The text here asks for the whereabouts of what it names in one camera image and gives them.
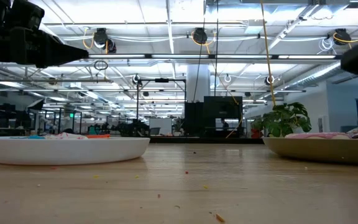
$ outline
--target white pillar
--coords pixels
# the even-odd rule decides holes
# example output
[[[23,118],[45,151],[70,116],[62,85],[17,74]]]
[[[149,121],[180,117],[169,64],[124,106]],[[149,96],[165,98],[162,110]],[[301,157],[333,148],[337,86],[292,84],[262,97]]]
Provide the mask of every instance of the white pillar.
[[[209,96],[210,94],[210,72],[208,65],[187,65],[187,91],[186,97],[187,102],[195,103],[197,101],[204,102],[204,96]]]

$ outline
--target table surface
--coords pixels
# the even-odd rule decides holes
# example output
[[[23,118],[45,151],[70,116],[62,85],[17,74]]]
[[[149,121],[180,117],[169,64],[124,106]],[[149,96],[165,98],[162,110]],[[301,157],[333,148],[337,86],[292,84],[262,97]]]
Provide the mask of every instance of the table surface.
[[[358,223],[358,166],[234,144],[151,144],[141,158],[87,166],[0,164],[0,223],[219,223],[216,213],[226,223]]]

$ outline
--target black cable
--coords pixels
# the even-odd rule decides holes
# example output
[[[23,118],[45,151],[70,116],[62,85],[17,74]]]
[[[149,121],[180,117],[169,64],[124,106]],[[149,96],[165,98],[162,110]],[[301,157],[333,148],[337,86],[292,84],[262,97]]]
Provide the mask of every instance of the black cable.
[[[216,96],[216,75],[218,74],[218,44],[219,44],[219,0],[216,0],[216,53],[215,53],[215,82],[214,96]]]
[[[204,22],[203,22],[203,31],[205,29],[205,10],[206,10],[206,2],[204,2]],[[200,72],[200,63],[201,63],[201,53],[203,51],[203,45],[200,46],[200,57],[198,59],[198,68],[197,68],[197,78],[196,78],[196,87],[194,89],[194,96],[193,96],[193,103],[195,103],[196,100],[196,93],[197,93],[197,84],[198,84],[198,74]]]

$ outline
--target debris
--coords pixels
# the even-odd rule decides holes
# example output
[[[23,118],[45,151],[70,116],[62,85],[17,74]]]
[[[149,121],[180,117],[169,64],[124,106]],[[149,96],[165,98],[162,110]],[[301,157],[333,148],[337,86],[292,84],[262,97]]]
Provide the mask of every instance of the debris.
[[[215,214],[215,217],[219,222],[221,222],[221,223],[225,222],[224,219],[222,218],[222,216],[220,216],[219,214]]]

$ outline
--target ceiling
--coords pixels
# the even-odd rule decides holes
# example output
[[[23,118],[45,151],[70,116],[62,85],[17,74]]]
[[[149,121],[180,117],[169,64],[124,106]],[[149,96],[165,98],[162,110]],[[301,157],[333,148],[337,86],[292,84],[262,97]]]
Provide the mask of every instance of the ceiling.
[[[219,24],[217,26],[216,4],[213,0],[207,1],[205,17],[203,15],[204,2],[195,0],[30,0],[30,2],[45,10],[41,29],[58,36],[64,43],[81,49],[86,49],[83,41],[86,45],[91,45],[91,36],[96,28],[105,27],[108,29],[108,35],[117,46],[117,54],[199,54],[200,46],[196,45],[191,38],[187,38],[187,35],[190,34],[191,36],[196,27],[202,27],[205,18],[204,27],[209,37],[208,42],[211,41],[209,45],[211,54],[265,54],[264,38],[257,38],[258,34],[262,37],[265,34],[260,5],[256,3],[244,4],[240,0],[220,1]],[[358,9],[346,8],[349,1],[332,0],[328,2],[334,3],[333,5],[319,6],[319,8],[311,8],[307,5],[308,1],[278,0],[274,1],[273,4],[269,4],[271,1],[265,2],[267,2],[265,5],[267,44],[272,45],[277,35],[285,31],[280,40],[274,43],[270,49],[271,54],[342,54],[349,49],[348,45],[333,45],[331,48],[329,40],[324,40],[327,34],[332,35],[338,28],[346,29],[353,39],[358,39]],[[303,21],[297,20],[299,16],[305,13],[305,9],[308,9],[310,13],[315,10],[316,13],[307,16]],[[219,41],[216,42],[213,37],[217,31]],[[325,50],[323,50],[322,41],[325,41],[324,45],[328,46]],[[104,53],[95,46],[87,50],[90,54]],[[207,48],[202,47],[201,53],[207,54]],[[132,78],[136,74],[141,78],[185,79],[188,64],[188,62],[180,60],[163,62],[131,60],[131,65],[128,66],[127,60],[108,61],[113,63],[114,66],[109,66],[107,70],[102,72],[93,67],[93,60],[74,62],[43,70],[37,70],[31,66],[0,63],[0,75],[7,76],[7,79],[9,79],[8,73],[13,74],[11,78],[25,77],[27,70],[27,76],[31,75],[31,78],[38,80],[51,77],[69,80],[98,78],[98,81],[93,83],[79,84],[73,82],[71,87],[69,83],[57,83],[57,85],[48,83],[25,84],[26,88],[31,89],[68,89],[74,87],[98,90],[128,90],[134,88]],[[215,74],[215,61],[203,61],[203,63],[208,63],[211,74]],[[277,80],[275,86],[280,86],[318,65],[320,65],[319,62],[313,63],[305,60],[304,62],[273,63],[270,68],[272,75]],[[225,61],[219,61],[216,69],[221,83],[231,90],[267,88],[264,78],[269,75],[269,70],[265,62],[244,63],[237,60],[225,63]],[[230,82],[224,81],[227,76],[231,77]],[[104,77],[109,82],[99,82]],[[218,89],[223,90],[224,86],[219,85]],[[176,89],[178,92],[150,92],[150,96],[141,96],[141,98],[184,99],[184,93],[180,92],[178,84],[173,82],[150,82],[145,89]],[[39,94],[57,96],[56,93],[50,92]],[[134,93],[100,92],[96,94],[113,103],[134,103],[131,99],[134,97]],[[59,97],[76,102],[99,102],[99,100],[93,101],[88,96],[78,97],[77,92],[67,92],[64,95],[60,94]],[[182,110],[182,107],[174,107],[178,111]],[[155,112],[149,106],[146,109]]]

